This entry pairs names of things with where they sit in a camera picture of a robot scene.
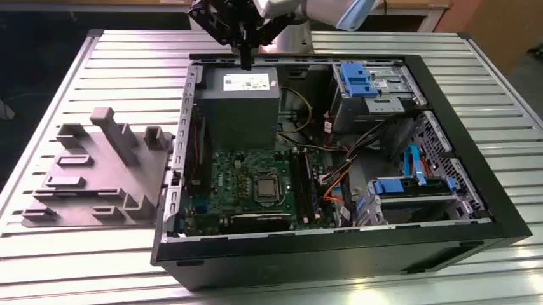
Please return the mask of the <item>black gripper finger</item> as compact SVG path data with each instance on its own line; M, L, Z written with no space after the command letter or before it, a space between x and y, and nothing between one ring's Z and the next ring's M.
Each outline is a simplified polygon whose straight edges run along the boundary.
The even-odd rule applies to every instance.
M242 32L235 28L239 24L226 14L228 9L218 13L211 11L210 4L192 4L188 15L196 24L207 31L220 45L230 45L239 55L240 69L247 70L247 49L244 48Z
M255 48L271 44L274 38L287 28L295 19L295 13L274 17L267 22L263 17L251 17L246 21L246 69L251 70L254 64L252 52Z

